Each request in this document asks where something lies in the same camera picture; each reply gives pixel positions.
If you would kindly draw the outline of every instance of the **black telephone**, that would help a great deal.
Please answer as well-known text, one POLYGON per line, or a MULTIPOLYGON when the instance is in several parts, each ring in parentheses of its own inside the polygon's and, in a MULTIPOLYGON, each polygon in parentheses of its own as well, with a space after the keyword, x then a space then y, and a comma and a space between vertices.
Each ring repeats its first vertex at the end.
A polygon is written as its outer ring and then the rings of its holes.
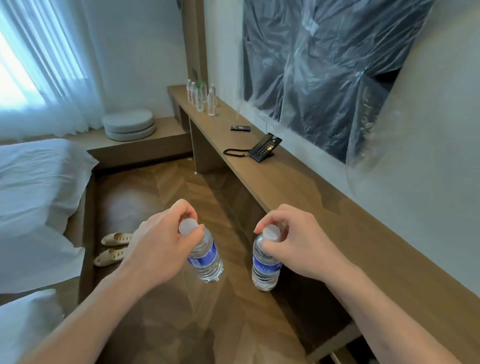
POLYGON ((260 142, 257 143, 252 149, 225 149, 223 154, 232 157, 246 157, 246 154, 234 154, 230 153, 230 151, 234 152, 248 152, 248 155, 255 159, 258 163, 262 160, 273 156, 274 154, 272 151, 282 142, 282 139, 274 136, 272 133, 268 133, 261 139, 260 142))

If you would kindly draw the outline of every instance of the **bottle with blue label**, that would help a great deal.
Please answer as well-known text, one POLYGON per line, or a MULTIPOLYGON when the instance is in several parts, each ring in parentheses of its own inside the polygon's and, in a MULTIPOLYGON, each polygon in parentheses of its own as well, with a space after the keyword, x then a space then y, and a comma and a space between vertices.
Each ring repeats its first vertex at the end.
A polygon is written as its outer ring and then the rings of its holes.
MULTIPOLYGON (((186 218, 179 225, 179 232, 187 236, 198 226, 195 219, 186 218)), ((210 231, 205 229, 204 239, 192 250, 188 262, 195 268, 198 276, 205 282, 214 282, 220 279, 223 272, 223 263, 216 251, 210 231)))
POLYGON ((276 286, 282 263, 261 250, 259 244, 265 239, 278 243, 280 241, 278 226, 266 226, 253 242, 252 281, 259 290, 267 292, 276 286))

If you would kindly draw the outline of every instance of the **pair of slippers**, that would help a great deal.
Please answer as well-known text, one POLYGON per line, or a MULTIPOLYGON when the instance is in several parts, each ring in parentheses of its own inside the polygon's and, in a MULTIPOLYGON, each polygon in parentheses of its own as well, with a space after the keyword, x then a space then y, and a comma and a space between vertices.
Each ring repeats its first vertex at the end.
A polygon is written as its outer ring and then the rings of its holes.
MULTIPOLYGON (((133 234, 127 234, 124 232, 115 232, 105 236, 101 243, 104 246, 119 246, 126 245, 132 240, 133 234)), ((127 248, 123 249, 107 249, 93 260, 93 264, 96 267, 106 267, 111 264, 121 262, 125 257, 127 248)))

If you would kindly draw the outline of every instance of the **person's left arm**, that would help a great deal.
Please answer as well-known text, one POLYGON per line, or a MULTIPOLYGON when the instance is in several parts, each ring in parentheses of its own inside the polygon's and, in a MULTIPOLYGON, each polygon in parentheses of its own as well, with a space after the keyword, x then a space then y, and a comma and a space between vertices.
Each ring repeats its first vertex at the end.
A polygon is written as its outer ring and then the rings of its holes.
POLYGON ((94 363, 110 334, 153 287, 175 276, 203 239, 204 226, 181 237, 179 222, 197 214, 185 200, 144 221, 133 234, 122 264, 105 277, 22 364, 94 363))

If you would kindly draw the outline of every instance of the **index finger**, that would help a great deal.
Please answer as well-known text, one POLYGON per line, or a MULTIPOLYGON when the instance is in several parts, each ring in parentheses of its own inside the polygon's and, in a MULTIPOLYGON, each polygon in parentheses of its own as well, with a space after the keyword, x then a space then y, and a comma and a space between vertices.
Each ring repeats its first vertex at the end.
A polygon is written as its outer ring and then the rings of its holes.
POLYGON ((284 223, 288 225, 290 221, 291 211, 289 210, 272 210, 268 214, 265 215, 263 219, 261 219, 257 226, 255 226, 255 230, 253 232, 255 234, 260 234, 265 226, 275 223, 284 223))
POLYGON ((198 221, 198 216, 195 209, 183 199, 174 203, 169 209, 168 214, 173 216, 178 221, 184 218, 193 218, 195 221, 198 221))

